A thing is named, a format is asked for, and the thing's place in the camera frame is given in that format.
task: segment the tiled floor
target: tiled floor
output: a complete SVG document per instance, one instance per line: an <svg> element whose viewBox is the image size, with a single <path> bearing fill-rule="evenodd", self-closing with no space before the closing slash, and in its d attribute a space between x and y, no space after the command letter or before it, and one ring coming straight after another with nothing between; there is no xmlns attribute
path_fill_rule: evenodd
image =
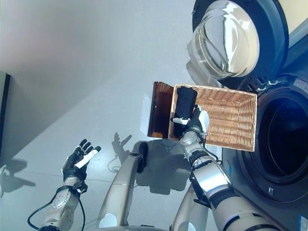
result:
<svg viewBox="0 0 308 231"><path fill-rule="evenodd" d="M13 76L1 157L7 165L2 231L31 230L28 215L62 184L60 169L83 138L102 147L89 164L89 189L82 195L86 229L95 224L117 166L140 141L150 141L151 160L136 179L140 186L128 221L169 227L189 172L177 147L146 136L147 121L154 81L193 83L186 71L193 5L193 0L1 2L0 68ZM120 141L128 137L127 143L119 144L116 134ZM33 222L42 224L44 214ZM78 207L72 230L80 227ZM211 213L206 230L216 230Z"/></svg>

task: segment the black towel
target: black towel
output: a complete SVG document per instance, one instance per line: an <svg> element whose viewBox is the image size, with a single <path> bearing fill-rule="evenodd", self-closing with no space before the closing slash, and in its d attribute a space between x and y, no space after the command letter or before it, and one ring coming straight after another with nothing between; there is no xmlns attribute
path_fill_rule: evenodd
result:
<svg viewBox="0 0 308 231"><path fill-rule="evenodd" d="M196 103L197 92L192 88L180 87L177 89L178 100L175 109L175 118L189 119L192 116L193 107ZM186 125L174 124L174 135L177 138L182 136Z"/></svg>

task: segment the robot finger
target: robot finger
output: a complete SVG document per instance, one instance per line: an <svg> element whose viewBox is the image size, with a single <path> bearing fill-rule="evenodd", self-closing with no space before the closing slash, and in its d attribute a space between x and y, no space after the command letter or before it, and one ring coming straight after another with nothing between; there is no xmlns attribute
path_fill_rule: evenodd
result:
<svg viewBox="0 0 308 231"><path fill-rule="evenodd" d="M102 148L100 146L95 147L89 154L85 155L82 160L75 164L76 167L82 168L85 166Z"/></svg>
<svg viewBox="0 0 308 231"><path fill-rule="evenodd" d="M85 151L85 155L89 154L89 152L91 152L92 150L93 150L93 146L91 146Z"/></svg>
<svg viewBox="0 0 308 231"><path fill-rule="evenodd" d="M88 142L88 143L86 143L86 145L85 146L83 146L83 148L81 149L83 152L85 152L86 151L86 149L89 147L91 145L91 143L90 142Z"/></svg>
<svg viewBox="0 0 308 231"><path fill-rule="evenodd" d="M80 144L75 148L74 152L77 152L81 149L81 147L87 142L86 139L83 139Z"/></svg>
<svg viewBox="0 0 308 231"><path fill-rule="evenodd" d="M171 118L171 121L172 121L173 123L187 125L187 123L190 121L190 119Z"/></svg>

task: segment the woven basket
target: woven basket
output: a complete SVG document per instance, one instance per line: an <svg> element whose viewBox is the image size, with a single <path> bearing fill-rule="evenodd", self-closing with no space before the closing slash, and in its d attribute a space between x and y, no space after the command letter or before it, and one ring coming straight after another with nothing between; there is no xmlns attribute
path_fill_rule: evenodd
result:
<svg viewBox="0 0 308 231"><path fill-rule="evenodd" d="M206 143L226 148L255 150L257 95L239 90L194 85L175 85L170 118L177 105L177 88L185 86L198 92L196 104L208 112L210 127ZM169 139L173 135L173 123L169 123Z"/></svg>

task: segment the black cable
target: black cable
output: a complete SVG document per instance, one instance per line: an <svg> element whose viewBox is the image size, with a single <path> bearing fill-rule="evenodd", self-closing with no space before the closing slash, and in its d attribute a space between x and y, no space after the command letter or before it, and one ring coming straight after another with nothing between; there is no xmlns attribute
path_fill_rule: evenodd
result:
<svg viewBox="0 0 308 231"><path fill-rule="evenodd" d="M81 231L83 231L83 229L85 228L86 215L85 215L85 210L83 209L83 205L82 205L82 202L80 200L80 197L78 196L77 199L79 201L79 204L80 204L80 207L81 207L81 211L82 211L82 215L83 215L83 224L82 224L82 228L81 228Z"/></svg>
<svg viewBox="0 0 308 231"><path fill-rule="evenodd" d="M53 202L53 200L56 198L56 195L57 195L57 194L55 194L55 195L53 196L53 198L52 198L47 204L43 205L42 207L38 208L37 210L35 210L33 213L30 214L30 216L28 217L28 220L27 220L29 226L31 226L31 227L34 228L35 230L39 230L38 227L36 227L35 225L33 225L33 224L31 223L30 219L31 219L37 212L39 212L39 211L41 211L42 209L44 209L44 208L46 208L47 206L49 206L49 205Z"/></svg>
<svg viewBox="0 0 308 231"><path fill-rule="evenodd" d="M206 148L204 148L204 149L205 149L205 151L206 151L208 154L212 155L212 156L216 159L216 162L219 161L218 156L216 156L214 153L210 152L208 149L206 149Z"/></svg>

